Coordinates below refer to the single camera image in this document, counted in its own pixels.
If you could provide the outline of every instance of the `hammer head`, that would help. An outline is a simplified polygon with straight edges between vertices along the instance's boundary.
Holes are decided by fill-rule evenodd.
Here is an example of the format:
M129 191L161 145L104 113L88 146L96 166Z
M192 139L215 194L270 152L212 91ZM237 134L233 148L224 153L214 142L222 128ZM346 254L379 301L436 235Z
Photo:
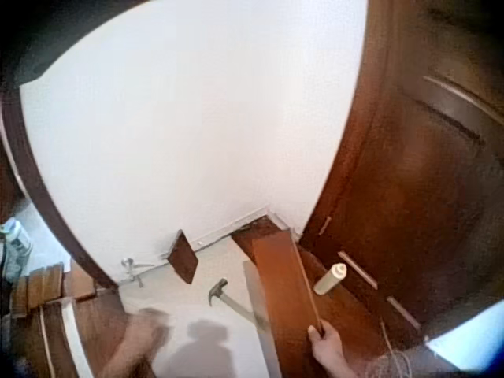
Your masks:
M208 303L212 305L212 297L220 297L223 293L222 288L228 284L228 280L221 278L208 292Z

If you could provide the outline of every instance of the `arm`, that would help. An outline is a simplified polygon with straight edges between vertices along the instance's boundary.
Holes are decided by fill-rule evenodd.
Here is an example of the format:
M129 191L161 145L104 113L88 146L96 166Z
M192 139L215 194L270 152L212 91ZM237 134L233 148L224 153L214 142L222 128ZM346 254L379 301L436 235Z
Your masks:
M123 341L99 373L99 378L126 378L145 358L149 358L166 340L168 329L163 325L165 314L144 309L133 315Z
M315 359L324 366L331 378L358 378L343 356L343 345L338 331L327 321L321 320L324 336L314 326L308 327L309 341Z

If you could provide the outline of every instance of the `person's hand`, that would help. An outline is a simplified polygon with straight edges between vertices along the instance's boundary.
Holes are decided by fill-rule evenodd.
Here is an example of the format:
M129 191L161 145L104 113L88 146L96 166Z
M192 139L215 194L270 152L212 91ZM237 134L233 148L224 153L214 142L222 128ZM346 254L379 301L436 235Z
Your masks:
M121 344L122 350L134 359L152 357L166 341L167 317L167 314L155 309L142 309L138 314L131 315Z
M321 319L324 335L318 333L314 326L308 327L309 341L315 359L335 378L354 377L343 356L343 345L338 331L328 322Z

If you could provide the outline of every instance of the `cable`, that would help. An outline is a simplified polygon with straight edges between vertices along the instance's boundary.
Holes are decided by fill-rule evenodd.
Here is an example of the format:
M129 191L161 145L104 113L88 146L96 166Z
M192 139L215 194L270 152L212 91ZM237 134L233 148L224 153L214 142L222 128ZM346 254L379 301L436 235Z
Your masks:
M365 371L366 378L381 378L382 373L385 369L391 371L391 360L394 362L393 366L396 369L398 378L413 378L413 373L411 370L410 359L404 352L400 350L395 350L392 348L391 342L388 338L387 329L385 328L385 323L383 320L380 320L381 331L384 334L385 343L387 344L388 353L379 356L376 360L370 362ZM398 357L401 357L404 361L404 365L406 365L406 374L403 373L401 364L399 363Z

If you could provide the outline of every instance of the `hammer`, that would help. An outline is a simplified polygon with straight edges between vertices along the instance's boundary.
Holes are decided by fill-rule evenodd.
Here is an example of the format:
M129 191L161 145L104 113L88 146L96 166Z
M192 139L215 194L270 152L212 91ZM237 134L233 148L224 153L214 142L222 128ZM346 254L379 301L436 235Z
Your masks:
M217 282L208 292L208 303L210 306L212 305L212 298L218 297L225 305L228 305L232 310L237 312L238 315L241 315L256 327L267 328L269 326L268 322L259 317L258 315L252 313L245 309L242 305L240 305L237 301L230 298L227 294L224 293L224 286L228 284L228 280L225 278L221 278L219 282Z

